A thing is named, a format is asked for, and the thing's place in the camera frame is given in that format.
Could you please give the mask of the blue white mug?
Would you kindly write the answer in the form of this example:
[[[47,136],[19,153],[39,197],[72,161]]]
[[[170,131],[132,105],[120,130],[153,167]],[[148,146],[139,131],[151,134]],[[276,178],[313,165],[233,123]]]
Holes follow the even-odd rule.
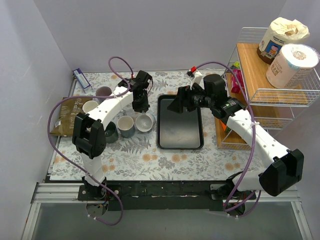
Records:
[[[156,122],[155,117],[152,114],[145,113],[140,114],[135,119],[136,128],[143,133],[149,132]]]

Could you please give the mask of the dark teal mug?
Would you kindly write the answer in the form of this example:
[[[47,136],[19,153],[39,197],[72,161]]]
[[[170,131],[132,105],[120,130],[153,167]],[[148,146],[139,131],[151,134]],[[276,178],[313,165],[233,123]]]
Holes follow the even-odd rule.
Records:
[[[117,127],[121,135],[126,139],[133,137],[136,131],[134,120],[131,116],[128,116],[128,115],[121,116],[118,119]]]

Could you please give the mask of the purple mug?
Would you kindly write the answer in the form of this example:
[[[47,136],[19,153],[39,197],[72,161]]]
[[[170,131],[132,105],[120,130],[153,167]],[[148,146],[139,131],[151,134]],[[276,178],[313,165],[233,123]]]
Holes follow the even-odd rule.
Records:
[[[111,94],[112,90],[108,86],[102,86],[95,92],[95,96],[97,97],[97,101],[99,104],[106,100],[106,97],[110,96]]]

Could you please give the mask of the dark grey mug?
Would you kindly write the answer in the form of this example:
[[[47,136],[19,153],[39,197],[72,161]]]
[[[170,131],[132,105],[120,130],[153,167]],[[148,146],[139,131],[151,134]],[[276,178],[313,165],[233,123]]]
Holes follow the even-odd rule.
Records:
[[[104,131],[104,136],[107,144],[116,142],[119,138],[117,126],[114,122],[110,122]]]

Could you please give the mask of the pink mug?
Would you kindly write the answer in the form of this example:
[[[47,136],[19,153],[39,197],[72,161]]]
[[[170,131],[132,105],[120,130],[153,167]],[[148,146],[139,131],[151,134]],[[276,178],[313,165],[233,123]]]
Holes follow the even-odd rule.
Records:
[[[96,102],[95,100],[89,100],[83,104],[82,110],[85,114],[87,114],[88,112],[92,111],[98,106],[99,106],[98,102]]]

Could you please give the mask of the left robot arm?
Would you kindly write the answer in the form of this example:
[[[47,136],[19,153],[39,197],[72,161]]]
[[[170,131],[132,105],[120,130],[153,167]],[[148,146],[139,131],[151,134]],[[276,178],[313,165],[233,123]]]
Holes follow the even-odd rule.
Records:
[[[88,113],[79,113],[74,120],[72,143],[80,153],[85,175],[82,181],[85,190],[95,200],[106,196],[106,181],[101,154],[106,148],[105,130],[112,119],[127,105],[135,112],[149,110],[148,87],[152,76],[140,70],[133,78],[118,83],[114,91],[101,104]]]

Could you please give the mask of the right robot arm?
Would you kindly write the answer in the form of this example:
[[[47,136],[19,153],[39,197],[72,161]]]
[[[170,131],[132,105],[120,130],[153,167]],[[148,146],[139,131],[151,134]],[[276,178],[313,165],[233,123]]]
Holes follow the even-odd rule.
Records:
[[[236,132],[262,160],[263,172],[245,171],[227,179],[225,187],[216,192],[237,199],[245,191],[262,190],[276,197],[302,179],[304,155],[299,149],[290,150],[275,140],[251,116],[249,109],[237,98],[228,96],[226,83],[218,74],[210,74],[198,83],[178,88],[177,95],[167,107],[181,114],[197,108],[208,108],[212,115]]]

